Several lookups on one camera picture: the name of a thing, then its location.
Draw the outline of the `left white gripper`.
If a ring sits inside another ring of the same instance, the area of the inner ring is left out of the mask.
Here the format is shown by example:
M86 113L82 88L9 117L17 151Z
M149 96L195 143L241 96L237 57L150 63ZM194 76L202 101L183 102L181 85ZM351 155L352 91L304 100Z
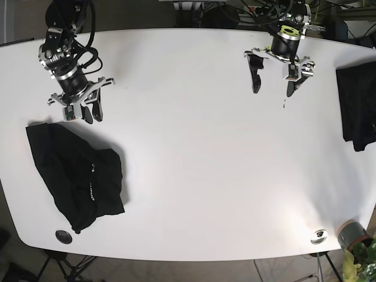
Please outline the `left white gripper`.
M297 56L300 39L301 35L274 35L270 47L253 48L244 52L251 73L253 93L258 93L261 88L261 77L258 71L264 69L265 59L284 64L283 78L289 81L287 97L291 97L308 78L314 75L315 63L310 57L304 56L299 59Z

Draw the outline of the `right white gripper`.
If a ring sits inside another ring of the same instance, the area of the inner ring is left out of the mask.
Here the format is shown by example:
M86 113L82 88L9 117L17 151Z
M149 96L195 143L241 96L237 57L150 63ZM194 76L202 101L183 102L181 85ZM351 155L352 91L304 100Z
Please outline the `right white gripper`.
M89 81L86 88L75 95L67 95L64 92L60 95L54 93L48 99L48 105L53 103L62 106L65 121L82 119L86 123L93 123L93 118L101 122L103 110L101 105L101 88L107 85L114 85L113 78L101 77L97 82Z

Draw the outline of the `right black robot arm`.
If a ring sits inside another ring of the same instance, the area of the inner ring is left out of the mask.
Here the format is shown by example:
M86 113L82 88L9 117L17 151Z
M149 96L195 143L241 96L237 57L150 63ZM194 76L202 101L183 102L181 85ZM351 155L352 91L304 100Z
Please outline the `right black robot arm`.
M60 95L51 95L48 104L60 104L66 121L101 122L101 88L114 84L115 80L87 79L85 70L101 61L92 45L96 31L93 1L52 1L45 22L48 30L45 42L39 47L39 62L62 89Z

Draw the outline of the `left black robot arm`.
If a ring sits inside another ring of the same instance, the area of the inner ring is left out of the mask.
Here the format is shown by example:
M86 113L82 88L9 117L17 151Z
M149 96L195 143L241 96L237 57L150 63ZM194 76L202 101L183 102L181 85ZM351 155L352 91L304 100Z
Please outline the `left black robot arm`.
M274 7L277 17L267 18L264 22L273 37L271 45L245 51L244 57L248 61L254 93L261 88L258 71L264 69L264 60L272 59L283 64L283 79L288 82L287 97L290 97L314 75L314 61L308 56L300 58L297 55L300 41L306 37L307 31L323 33L325 27L311 23L311 8L306 1L277 1Z

